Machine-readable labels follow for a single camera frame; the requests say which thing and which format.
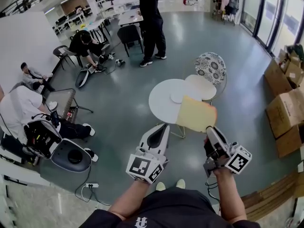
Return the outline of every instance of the round white table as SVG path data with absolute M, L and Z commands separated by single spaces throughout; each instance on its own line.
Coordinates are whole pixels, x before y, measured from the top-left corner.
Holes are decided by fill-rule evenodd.
M 185 80 L 192 83 L 200 91 L 202 100 L 210 100 L 217 93 L 216 87 L 203 76 L 189 75 Z
M 201 92 L 190 82 L 182 79 L 168 79 L 156 85 L 149 96 L 149 107 L 161 121 L 176 124 L 184 95 L 197 101 Z

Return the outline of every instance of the power strip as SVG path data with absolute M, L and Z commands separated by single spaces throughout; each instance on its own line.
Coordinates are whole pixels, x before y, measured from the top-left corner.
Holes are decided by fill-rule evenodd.
M 98 183 L 86 183 L 85 186 L 87 188 L 98 188 L 99 184 Z

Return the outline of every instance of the stack of boxes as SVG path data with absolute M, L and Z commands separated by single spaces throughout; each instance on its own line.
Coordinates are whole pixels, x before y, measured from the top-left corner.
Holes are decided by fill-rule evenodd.
M 301 45 L 285 47 L 264 75 L 275 99 L 266 109 L 279 157 L 304 145 L 304 64 Z

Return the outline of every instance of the paper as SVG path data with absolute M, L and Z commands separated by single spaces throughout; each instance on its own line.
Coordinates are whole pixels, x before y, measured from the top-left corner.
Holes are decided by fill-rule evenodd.
M 295 78 L 295 73 L 289 73 L 290 78 Z
M 217 110 L 214 106 L 202 101 L 196 101 L 185 95 L 176 124 L 205 133 L 208 126 L 213 127 L 215 125 L 217 116 Z

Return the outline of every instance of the railing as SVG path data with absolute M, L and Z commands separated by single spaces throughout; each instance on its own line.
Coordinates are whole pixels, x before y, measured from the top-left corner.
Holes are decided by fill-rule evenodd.
M 41 1 L 42 0 L 16 0 L 0 12 L 0 17 L 23 13 Z

